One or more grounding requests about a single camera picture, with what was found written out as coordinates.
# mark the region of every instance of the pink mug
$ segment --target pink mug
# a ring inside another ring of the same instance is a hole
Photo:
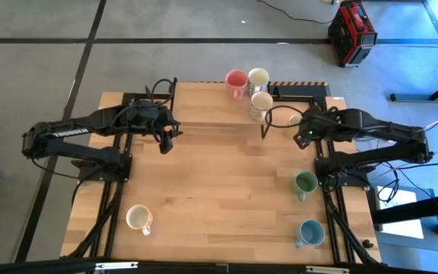
[[[226,85],[234,98],[241,98],[248,86],[248,75],[239,69],[232,70],[226,74]]]

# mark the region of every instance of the mug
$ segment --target mug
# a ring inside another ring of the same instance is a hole
[[[322,225],[316,220],[306,220],[297,229],[296,248],[304,244],[320,245],[325,239],[325,231]]]
[[[300,123],[301,120],[302,120],[301,115],[292,115],[288,120],[288,125],[289,126],[298,125],[298,123]],[[298,126],[292,126],[285,129],[285,135],[291,139],[298,133],[298,131],[299,131]]]
[[[307,194],[310,194],[317,189],[319,181],[315,174],[309,171],[300,172],[295,176],[292,182],[292,190],[298,195],[299,201],[305,201]]]
[[[248,74],[248,95],[252,96],[258,91],[267,91],[270,75],[263,68],[254,68]]]
[[[144,205],[134,205],[126,214],[126,223],[132,229],[141,229],[144,236],[148,236],[151,233],[151,222],[153,221],[153,215]]]
[[[256,92],[251,96],[249,113],[257,121],[265,121],[266,112],[273,107],[273,97],[264,91]]]
[[[226,74],[226,86],[233,92],[234,98],[241,98],[247,85],[248,76],[242,70],[235,69]]]

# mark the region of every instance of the concrete floor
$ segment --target concrete floor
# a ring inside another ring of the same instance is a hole
[[[319,21],[329,21],[337,10],[337,6],[314,0],[275,4],[295,17]],[[0,37],[87,37],[97,6],[97,0],[17,4],[0,0]],[[365,8],[379,38],[437,38],[421,3],[367,2]],[[106,4],[97,37],[324,38],[327,26],[292,21],[253,0],[221,4],[214,0],[180,4],[115,0]],[[5,172],[0,179],[0,263],[13,259],[41,175],[21,155],[20,136],[36,122],[60,119],[83,48],[81,44],[0,45],[0,170]],[[438,46],[377,46],[359,68],[345,69],[336,66],[328,45],[271,44],[94,45],[73,116],[95,110],[103,91],[143,91],[145,84],[160,78],[221,80],[231,69],[255,67],[267,69],[277,81],[327,81],[333,96],[345,97],[349,107],[369,111],[379,119],[423,126],[438,118],[438,104],[387,100],[393,92],[429,94],[438,89]],[[438,127],[428,138],[432,150],[438,151]],[[88,138],[74,141],[86,144]],[[375,142],[358,143],[360,150],[375,147]],[[57,170],[75,174],[64,158]],[[407,170],[407,175],[422,187],[434,188],[438,195],[438,167]],[[381,180],[388,183],[391,178]],[[74,186],[73,180],[53,178],[30,260],[58,257]],[[414,254],[422,259],[431,256]],[[382,257],[400,264],[389,255]],[[409,265],[438,270],[423,263]]]

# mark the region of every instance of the wooden table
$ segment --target wooden table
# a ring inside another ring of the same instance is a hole
[[[123,93],[105,92],[99,108],[121,104]],[[328,107],[345,108],[339,97],[327,97]],[[285,103],[306,110],[307,103]],[[112,258],[228,263],[332,264],[321,189],[299,202],[290,182],[302,170],[313,171],[315,145],[300,150],[282,129],[270,129],[261,139],[257,122],[249,117],[249,101],[233,100],[224,84],[180,82],[173,115],[184,134],[174,149],[161,155],[151,137],[134,136],[134,155],[125,183],[116,226]],[[274,123],[285,124],[292,110],[275,111]],[[113,137],[92,135],[90,146],[111,146]],[[355,151],[351,143],[337,151]],[[62,245],[72,252],[96,221],[103,184],[89,182],[76,196]],[[359,240],[375,247],[380,260],[370,210],[361,188],[344,187],[348,221]],[[154,214],[151,235],[129,228],[126,212],[135,204]],[[295,230],[314,218],[324,224],[326,237],[318,247],[296,249]],[[342,233],[338,242],[346,260]],[[99,246],[102,254],[106,228]]]

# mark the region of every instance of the red power station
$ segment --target red power station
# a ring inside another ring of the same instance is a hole
[[[378,34],[360,1],[344,1],[328,28],[339,66],[359,65],[376,44]]]

